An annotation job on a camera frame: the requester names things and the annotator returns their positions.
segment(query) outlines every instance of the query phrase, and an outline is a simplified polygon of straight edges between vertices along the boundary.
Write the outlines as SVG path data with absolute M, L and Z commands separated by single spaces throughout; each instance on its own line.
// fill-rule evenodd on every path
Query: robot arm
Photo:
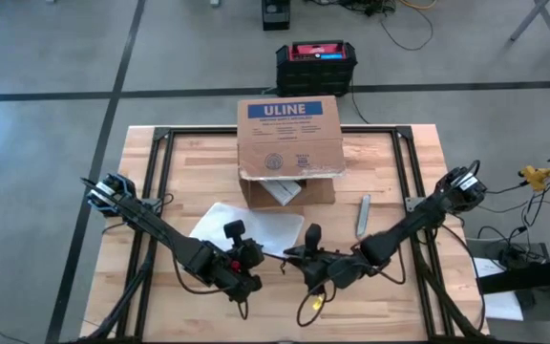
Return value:
M 264 259 L 262 246 L 252 239 L 242 240 L 242 221 L 224 226 L 226 237 L 232 238 L 234 244 L 223 251 L 209 241 L 186 237 L 169 226 L 152 205 L 137 198 L 133 182 L 120 175 L 108 175 L 99 183 L 82 181 L 91 189 L 87 199 L 93 208 L 105 217 L 120 216 L 130 228 L 155 237 L 171 249 L 174 264 L 179 262 L 206 286 L 215 285 L 231 301 L 245 302 L 252 291 L 262 287 L 260 277 L 249 272 Z
M 384 269 L 400 243 L 412 234 L 441 226 L 447 213 L 473 209 L 483 201 L 486 190 L 469 168 L 456 168 L 436 184 L 434 193 L 413 212 L 389 230 L 372 234 L 354 245 L 351 254 L 318 249 L 321 228 L 313 224 L 307 230 L 304 245 L 285 251 L 285 262 L 301 270 L 311 294 L 323 294 L 320 284 L 328 280 L 338 289 L 346 288 L 364 275 L 372 277 Z

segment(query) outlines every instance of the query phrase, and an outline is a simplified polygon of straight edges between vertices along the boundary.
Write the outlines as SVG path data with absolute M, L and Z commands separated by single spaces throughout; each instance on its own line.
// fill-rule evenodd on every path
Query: paper sheet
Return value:
M 221 203 L 215 203 L 199 220 L 190 237 L 209 240 L 217 247 L 228 250 L 232 239 L 226 239 L 224 225 L 243 220 L 245 234 L 263 245 L 263 252 L 284 257 L 284 250 L 293 247 L 303 226 L 303 216 L 252 211 Z
M 478 277 L 489 276 L 504 270 L 489 259 L 475 258 Z M 521 305 L 514 291 L 486 294 L 485 316 L 488 318 L 523 321 Z

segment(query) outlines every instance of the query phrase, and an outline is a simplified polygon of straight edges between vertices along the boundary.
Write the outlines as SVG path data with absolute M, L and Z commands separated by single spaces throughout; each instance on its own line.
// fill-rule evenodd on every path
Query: printed label on box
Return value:
M 322 102 L 305 101 L 278 104 L 252 104 L 247 107 L 248 118 L 274 118 L 288 116 L 322 115 Z

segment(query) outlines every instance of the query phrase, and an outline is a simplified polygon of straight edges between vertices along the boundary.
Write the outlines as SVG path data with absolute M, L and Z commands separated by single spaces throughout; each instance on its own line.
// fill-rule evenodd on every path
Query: battery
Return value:
M 343 96 L 358 63 L 342 40 L 295 42 L 277 51 L 279 97 Z

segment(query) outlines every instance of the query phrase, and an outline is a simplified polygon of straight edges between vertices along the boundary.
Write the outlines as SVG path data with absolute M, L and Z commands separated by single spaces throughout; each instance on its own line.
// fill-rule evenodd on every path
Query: gray floor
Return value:
M 0 94 L 111 91 L 134 1 L 0 1 Z M 357 49 L 356 85 L 550 81 L 550 32 L 539 17 L 515 44 L 508 35 L 531 0 L 440 0 L 427 15 L 434 39 L 419 52 L 395 47 L 379 26 L 340 8 L 293 0 L 292 28 L 262 32 L 258 2 L 149 0 L 124 90 L 268 87 L 274 51 L 295 40 L 343 38 Z M 402 6 L 386 24 L 400 41 L 428 35 Z M 244 54 L 239 51 L 245 47 Z M 237 101 L 249 97 L 123 99 L 117 106 L 102 174 L 116 171 L 126 128 L 133 124 L 233 124 Z M 480 177 L 500 188 L 518 182 L 526 164 L 545 166 L 550 152 L 550 89 L 355 95 L 374 123 L 436 123 L 450 167 L 481 159 Z M 341 120 L 359 123 L 350 96 Z M 44 341 L 83 188 L 108 100 L 0 102 L 0 331 Z M 520 190 L 489 198 L 504 208 Z M 467 237 L 481 226 L 510 232 L 518 213 L 475 210 Z M 92 279 L 103 221 L 92 216 L 61 339 L 74 339 Z M 550 252 L 550 206 L 532 240 Z M 550 323 L 489 321 L 502 339 L 550 343 Z M 0 343 L 6 343 L 0 337 Z

